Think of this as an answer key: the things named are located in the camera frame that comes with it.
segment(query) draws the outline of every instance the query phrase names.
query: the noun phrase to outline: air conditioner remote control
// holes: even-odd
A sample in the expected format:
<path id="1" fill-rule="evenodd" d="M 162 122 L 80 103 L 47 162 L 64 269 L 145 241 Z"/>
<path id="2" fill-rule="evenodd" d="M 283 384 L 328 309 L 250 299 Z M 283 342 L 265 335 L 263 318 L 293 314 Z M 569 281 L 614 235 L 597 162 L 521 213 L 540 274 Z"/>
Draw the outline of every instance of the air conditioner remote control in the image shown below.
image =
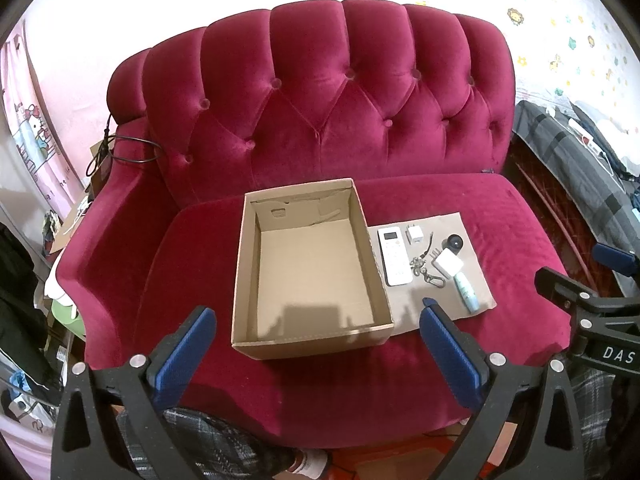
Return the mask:
<path id="1" fill-rule="evenodd" d="M 409 265 L 404 240 L 399 227 L 378 229 L 382 262 L 385 267 L 386 282 L 389 286 L 411 283 L 414 274 Z"/>

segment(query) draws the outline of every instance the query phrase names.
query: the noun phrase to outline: light blue bottle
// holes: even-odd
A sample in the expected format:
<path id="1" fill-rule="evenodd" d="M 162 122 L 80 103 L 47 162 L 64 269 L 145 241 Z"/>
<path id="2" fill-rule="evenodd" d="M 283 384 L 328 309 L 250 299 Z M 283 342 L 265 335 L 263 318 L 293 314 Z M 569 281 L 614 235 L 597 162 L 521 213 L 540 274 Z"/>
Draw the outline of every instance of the light blue bottle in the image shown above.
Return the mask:
<path id="1" fill-rule="evenodd" d="M 453 277 L 453 281 L 456 282 L 456 287 L 458 288 L 458 292 L 462 297 L 462 301 L 464 301 L 466 309 L 475 314 L 478 310 L 480 310 L 480 304 L 478 302 L 478 298 L 476 298 L 476 293 L 474 292 L 474 288 L 469 283 L 469 280 L 466 276 L 459 272 Z"/>

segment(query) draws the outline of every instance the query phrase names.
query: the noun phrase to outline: curtain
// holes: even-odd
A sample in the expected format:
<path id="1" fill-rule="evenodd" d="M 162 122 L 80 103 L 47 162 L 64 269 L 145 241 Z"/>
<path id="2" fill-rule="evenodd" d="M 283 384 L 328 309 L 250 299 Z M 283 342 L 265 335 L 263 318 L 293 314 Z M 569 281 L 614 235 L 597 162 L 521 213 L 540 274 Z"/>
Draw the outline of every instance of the curtain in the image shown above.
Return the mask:
<path id="1" fill-rule="evenodd" d="M 0 50 L 2 100 L 15 145 L 49 206 L 65 219 L 82 185 L 60 151 L 36 97 L 24 47 L 24 22 Z"/>
<path id="2" fill-rule="evenodd" d="M 30 430 L 2 413 L 0 413 L 0 432 L 33 480 L 51 478 L 52 437 Z"/>

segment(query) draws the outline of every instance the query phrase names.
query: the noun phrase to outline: sofa armrest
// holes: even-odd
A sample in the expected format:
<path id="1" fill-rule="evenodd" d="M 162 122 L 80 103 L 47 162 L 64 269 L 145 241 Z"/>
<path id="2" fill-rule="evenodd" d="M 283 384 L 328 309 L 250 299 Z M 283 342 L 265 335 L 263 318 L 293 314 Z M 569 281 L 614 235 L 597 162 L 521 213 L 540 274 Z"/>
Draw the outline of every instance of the sofa armrest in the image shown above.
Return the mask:
<path id="1" fill-rule="evenodd" d="M 119 126 L 123 136 L 147 138 L 146 118 Z M 115 153 L 153 156 L 146 143 L 118 140 Z M 140 301 L 154 256 L 178 207 L 156 162 L 113 161 L 110 177 L 63 253 L 56 278 L 78 306 L 86 329 L 85 360 L 119 366 L 132 352 Z"/>

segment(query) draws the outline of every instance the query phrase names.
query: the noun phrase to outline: gray blanket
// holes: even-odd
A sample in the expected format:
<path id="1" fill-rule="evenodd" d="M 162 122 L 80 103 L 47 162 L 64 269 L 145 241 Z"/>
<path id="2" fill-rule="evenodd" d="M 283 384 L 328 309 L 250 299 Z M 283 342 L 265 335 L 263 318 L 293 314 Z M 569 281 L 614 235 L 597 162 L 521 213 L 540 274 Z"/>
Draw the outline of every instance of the gray blanket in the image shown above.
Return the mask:
<path id="1" fill-rule="evenodd" d="M 640 222 L 619 181 L 567 130 L 568 119 L 556 118 L 528 101 L 516 106 L 514 133 L 560 182 L 597 241 L 640 254 Z M 614 273 L 622 293 L 638 296 L 631 278 Z"/>

